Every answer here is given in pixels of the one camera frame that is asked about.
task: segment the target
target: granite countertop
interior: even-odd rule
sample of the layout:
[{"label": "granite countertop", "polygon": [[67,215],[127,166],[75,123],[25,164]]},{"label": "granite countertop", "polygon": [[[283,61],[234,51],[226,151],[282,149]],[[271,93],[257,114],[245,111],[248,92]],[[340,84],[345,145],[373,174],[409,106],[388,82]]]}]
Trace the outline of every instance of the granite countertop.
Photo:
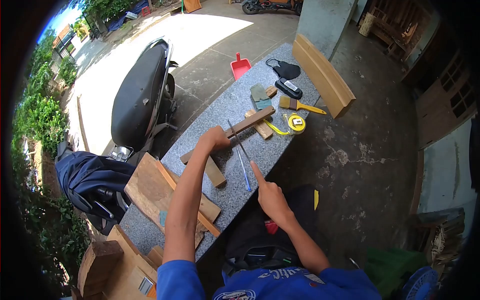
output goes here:
[{"label": "granite countertop", "polygon": [[[265,61],[268,58],[274,57],[277,60],[298,65],[291,53],[292,45],[285,43],[266,55],[263,60],[256,63],[205,109],[165,154],[161,162],[177,175],[181,175],[185,166],[180,161],[180,156],[192,150],[198,138],[205,131],[217,125],[222,126],[223,129],[227,129],[229,128],[227,120],[230,120],[232,124],[243,120],[245,112],[251,108],[255,108],[250,96],[250,87],[256,83],[261,83],[264,88],[267,88],[270,85],[274,85],[275,81],[278,80],[277,74],[272,68],[265,65]],[[299,77],[291,81],[303,91],[303,96],[300,99],[303,104],[313,106],[317,102],[319,94],[303,70],[301,70]],[[283,95],[283,93],[278,90],[277,95],[272,99],[272,105],[276,109],[275,114],[272,115],[272,123],[280,130],[287,131],[288,128],[282,118],[282,114],[290,114],[294,111],[278,107],[278,101],[281,95]],[[303,118],[306,118],[308,115],[308,112],[303,109],[297,113]],[[238,136],[250,159],[257,163],[264,176],[270,172],[294,137],[293,135],[278,135],[274,133],[273,137],[265,141],[256,133],[253,127],[239,133]],[[232,144],[236,146],[237,143],[235,139],[232,138],[231,141]],[[215,188],[207,175],[204,174],[202,184],[203,193],[210,201],[222,209],[215,221],[215,225],[220,231],[225,230],[258,187],[252,168],[248,164],[244,154],[242,153],[241,155],[247,170],[250,187],[252,189],[251,192],[248,192],[246,189],[239,157],[234,148],[223,150],[212,155],[213,160],[217,163],[219,169],[227,179],[227,184],[223,188]],[[163,233],[155,224],[143,216],[135,205],[132,205],[128,209],[123,220],[120,222],[120,226],[143,254],[148,254],[150,249],[156,245],[164,247],[165,237]],[[210,232],[206,232],[204,239],[196,249],[196,261],[199,260],[214,241],[214,236]]]}]

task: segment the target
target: blue fan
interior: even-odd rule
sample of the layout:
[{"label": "blue fan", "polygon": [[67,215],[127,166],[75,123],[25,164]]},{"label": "blue fan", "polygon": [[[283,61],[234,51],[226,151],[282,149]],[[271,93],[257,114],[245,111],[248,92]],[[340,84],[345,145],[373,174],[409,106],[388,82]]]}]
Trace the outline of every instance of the blue fan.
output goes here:
[{"label": "blue fan", "polygon": [[426,300],[437,285],[438,273],[429,266],[418,269],[402,288],[403,300]]}]

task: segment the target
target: blue shirt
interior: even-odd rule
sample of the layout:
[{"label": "blue shirt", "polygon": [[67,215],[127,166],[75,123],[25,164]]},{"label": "blue shirt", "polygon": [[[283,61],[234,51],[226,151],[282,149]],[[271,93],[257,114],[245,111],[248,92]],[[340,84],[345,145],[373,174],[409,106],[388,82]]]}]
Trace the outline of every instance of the blue shirt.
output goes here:
[{"label": "blue shirt", "polygon": [[[381,300],[376,287],[362,270],[327,268],[319,276],[298,267],[238,271],[219,288],[214,300],[355,299]],[[157,300],[205,299],[196,265],[185,260],[158,268]]]}]

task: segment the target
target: motorcycle seat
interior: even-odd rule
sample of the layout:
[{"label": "motorcycle seat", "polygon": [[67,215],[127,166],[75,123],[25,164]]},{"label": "motorcycle seat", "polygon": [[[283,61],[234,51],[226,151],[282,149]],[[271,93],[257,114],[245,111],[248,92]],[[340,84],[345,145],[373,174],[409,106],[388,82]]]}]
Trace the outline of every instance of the motorcycle seat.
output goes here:
[{"label": "motorcycle seat", "polygon": [[112,108],[111,136],[114,143],[139,151],[146,142],[154,107],[166,72],[165,48],[156,45],[135,62],[123,80]]}]

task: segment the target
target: measuring tape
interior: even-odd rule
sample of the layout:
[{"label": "measuring tape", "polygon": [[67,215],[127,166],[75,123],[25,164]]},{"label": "measuring tape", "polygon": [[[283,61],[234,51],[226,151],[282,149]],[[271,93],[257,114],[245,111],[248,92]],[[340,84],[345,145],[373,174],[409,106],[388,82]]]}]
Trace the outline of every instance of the measuring tape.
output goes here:
[{"label": "measuring tape", "polygon": [[288,128],[289,128],[288,132],[281,131],[280,129],[275,127],[275,125],[273,125],[272,123],[270,123],[267,120],[264,120],[264,122],[270,128],[272,128],[276,133],[278,133],[280,135],[300,134],[305,130],[305,127],[307,126],[307,123],[305,122],[305,120],[301,116],[297,115],[296,113],[292,113],[289,116],[287,116],[287,114],[283,114],[283,117],[287,121],[287,125],[288,125]]}]

